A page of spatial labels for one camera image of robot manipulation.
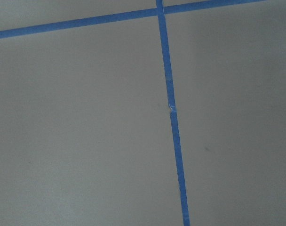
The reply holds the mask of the long blue tape strip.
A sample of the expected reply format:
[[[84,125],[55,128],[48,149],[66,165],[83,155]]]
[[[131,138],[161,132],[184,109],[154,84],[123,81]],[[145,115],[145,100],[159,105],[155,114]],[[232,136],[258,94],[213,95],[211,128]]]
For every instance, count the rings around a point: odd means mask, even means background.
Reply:
[[[240,5],[253,3],[253,0],[208,0],[200,2],[191,2],[185,4],[163,6],[162,12],[164,15],[175,14],[188,11],[196,11],[209,8],[218,8],[231,5]],[[9,30],[0,31],[0,39],[18,37],[24,35],[31,35],[36,33],[52,32],[58,30],[65,30],[77,27],[91,26],[96,24],[106,24],[118,21],[133,20],[139,18],[147,18],[158,15],[157,8],[142,9],[136,11],[129,11],[123,13],[116,13],[103,16],[87,17],[82,19],[74,19],[56,23],[40,24],[34,26],[27,26]]]

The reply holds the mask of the crossing blue tape strip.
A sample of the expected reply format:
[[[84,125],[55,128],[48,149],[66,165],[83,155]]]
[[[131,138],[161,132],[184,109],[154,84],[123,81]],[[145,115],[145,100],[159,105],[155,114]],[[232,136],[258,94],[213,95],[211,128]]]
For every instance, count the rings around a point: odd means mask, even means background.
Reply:
[[[185,182],[185,174],[183,168],[183,156],[182,156],[182,147],[179,134],[177,108],[175,103],[174,80],[173,80],[171,57],[170,57],[169,42],[168,42],[167,23],[164,13],[164,4],[162,0],[156,1],[156,9],[158,15],[159,34],[160,34],[160,42],[162,49],[163,66],[165,72],[167,102],[170,110],[169,115],[170,115],[171,130],[174,143],[175,163],[176,163],[176,171],[177,171],[177,178],[178,178],[178,185],[180,192],[182,219],[183,219],[183,225],[189,226],[191,223],[190,223],[190,215],[187,202],[186,182]]]

